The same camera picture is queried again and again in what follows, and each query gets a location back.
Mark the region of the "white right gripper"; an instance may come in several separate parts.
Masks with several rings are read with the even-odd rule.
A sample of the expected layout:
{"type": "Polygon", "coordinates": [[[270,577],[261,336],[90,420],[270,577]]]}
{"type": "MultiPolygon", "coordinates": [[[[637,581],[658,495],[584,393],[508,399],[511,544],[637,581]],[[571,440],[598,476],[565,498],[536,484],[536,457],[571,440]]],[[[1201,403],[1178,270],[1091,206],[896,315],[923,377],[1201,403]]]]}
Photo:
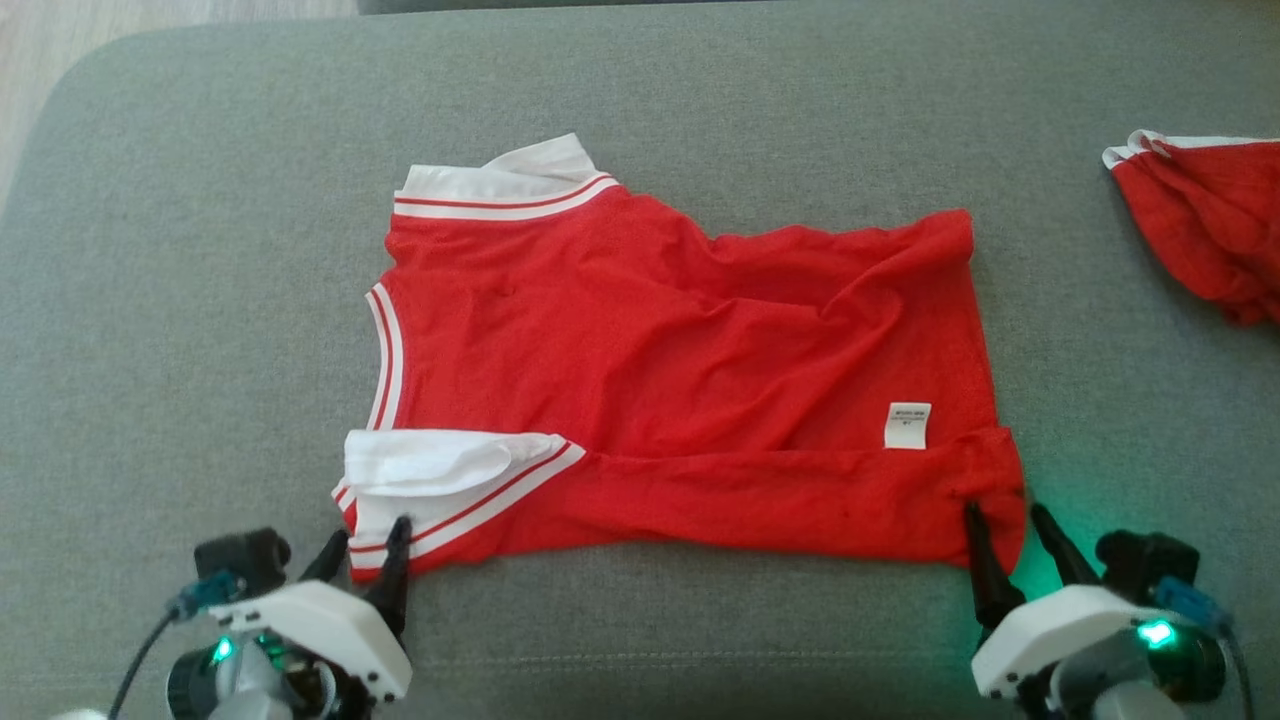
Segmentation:
{"type": "Polygon", "coordinates": [[[1053,560],[1062,589],[1028,603],[1001,566],[978,503],[964,511],[975,620],[995,629],[972,659],[979,694],[1009,700],[1019,682],[1124,630],[1151,620],[1139,607],[1101,585],[1101,578],[1043,503],[1030,521],[1053,560]]]}

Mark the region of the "red printed sports shorts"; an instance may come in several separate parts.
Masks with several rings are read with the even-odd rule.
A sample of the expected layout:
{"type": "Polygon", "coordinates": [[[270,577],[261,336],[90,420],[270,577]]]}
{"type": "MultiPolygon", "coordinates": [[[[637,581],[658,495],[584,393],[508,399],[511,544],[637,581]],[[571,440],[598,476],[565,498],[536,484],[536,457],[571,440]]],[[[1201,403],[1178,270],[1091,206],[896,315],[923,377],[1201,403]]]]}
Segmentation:
{"type": "Polygon", "coordinates": [[[1102,163],[1181,286],[1239,325],[1280,325],[1280,138],[1137,129],[1102,163]]]}

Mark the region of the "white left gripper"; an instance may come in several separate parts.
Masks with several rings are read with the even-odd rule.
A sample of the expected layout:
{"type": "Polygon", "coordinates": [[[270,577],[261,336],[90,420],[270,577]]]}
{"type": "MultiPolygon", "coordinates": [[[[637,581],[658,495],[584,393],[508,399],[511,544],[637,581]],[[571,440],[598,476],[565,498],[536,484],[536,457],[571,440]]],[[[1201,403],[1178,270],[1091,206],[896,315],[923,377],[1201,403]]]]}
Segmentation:
{"type": "Polygon", "coordinates": [[[397,518],[385,561],[365,600],[328,584],[343,566],[349,543],[347,530],[335,530],[300,574],[301,582],[212,606],[207,614],[233,633],[274,632],[362,682],[376,700],[401,700],[413,678],[396,638],[406,626],[412,536],[411,516],[397,518]]]}

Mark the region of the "red jersey with white trim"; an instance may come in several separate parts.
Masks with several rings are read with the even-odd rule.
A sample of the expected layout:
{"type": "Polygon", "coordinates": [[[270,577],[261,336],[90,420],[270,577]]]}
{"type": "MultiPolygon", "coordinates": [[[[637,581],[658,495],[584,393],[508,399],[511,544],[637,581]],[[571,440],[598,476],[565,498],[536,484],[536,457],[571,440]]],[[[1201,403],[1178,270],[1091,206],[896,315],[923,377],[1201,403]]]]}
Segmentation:
{"type": "Polygon", "coordinates": [[[367,292],[380,368],[333,497],[369,583],[613,543],[1012,571],[1027,492],[972,217],[710,237],[576,135],[416,164],[367,292]]]}

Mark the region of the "large grey fabric ottoman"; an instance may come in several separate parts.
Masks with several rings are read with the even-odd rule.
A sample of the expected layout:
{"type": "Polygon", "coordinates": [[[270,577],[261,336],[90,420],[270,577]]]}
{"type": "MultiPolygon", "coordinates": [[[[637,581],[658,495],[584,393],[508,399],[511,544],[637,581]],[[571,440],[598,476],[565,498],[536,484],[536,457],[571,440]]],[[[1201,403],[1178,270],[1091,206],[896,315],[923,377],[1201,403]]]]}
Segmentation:
{"type": "Polygon", "coordinates": [[[710,234],[973,217],[1001,421],[1091,550],[1162,530],[1280,720],[1280,328],[1146,247],[1102,151],[1280,137],[1280,1],[805,0],[138,35],[51,92],[0,219],[0,720],[106,708],[200,542],[302,568],[378,378],[415,163],[575,132],[710,234]]]}

